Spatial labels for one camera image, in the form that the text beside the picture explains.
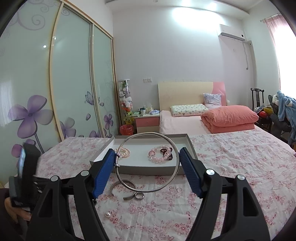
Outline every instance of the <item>nightstand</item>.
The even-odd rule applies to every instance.
[[[135,116],[135,123],[138,133],[159,132],[159,114]]]

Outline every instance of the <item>pillow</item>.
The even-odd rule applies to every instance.
[[[214,109],[222,106],[221,94],[206,94],[204,93],[205,106],[209,109]]]
[[[209,110],[203,104],[174,105],[170,109],[173,117],[201,115],[203,112]]]
[[[255,123],[259,117],[249,107],[243,105],[221,106],[202,114],[214,126],[227,127]]]

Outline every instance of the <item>white patterned pillow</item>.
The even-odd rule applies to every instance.
[[[203,104],[174,105],[170,109],[173,117],[201,115],[203,112],[209,110]]]
[[[209,109],[214,109],[222,106],[221,94],[206,94],[204,93],[205,106]]]

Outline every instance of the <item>ceiling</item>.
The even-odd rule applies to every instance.
[[[190,7],[204,9],[231,16],[237,19],[243,19],[249,14],[237,6],[228,2],[235,2],[236,5],[243,6],[245,9],[251,8],[259,0],[106,0],[106,5],[113,13],[128,10],[134,7]]]
[[[254,7],[256,4],[258,4],[262,0],[220,0],[220,1],[228,3],[232,6],[240,8],[247,12],[250,8]]]

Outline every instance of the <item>white wall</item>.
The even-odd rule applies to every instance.
[[[265,104],[269,104],[268,95],[274,95],[280,89],[279,67],[274,45],[265,23],[260,20],[268,18],[279,11],[268,0],[263,0],[249,10],[250,16],[243,20],[248,40],[253,43],[256,64],[254,68],[255,87],[264,89]]]
[[[69,0],[113,36],[113,16],[104,0]]]
[[[157,83],[223,81],[231,104],[251,105],[253,72],[246,45],[219,38],[225,24],[243,29],[242,21],[217,13],[177,7],[145,7],[113,15],[117,80],[129,78],[134,109],[151,102],[159,108]],[[143,79],[152,77],[152,83]]]

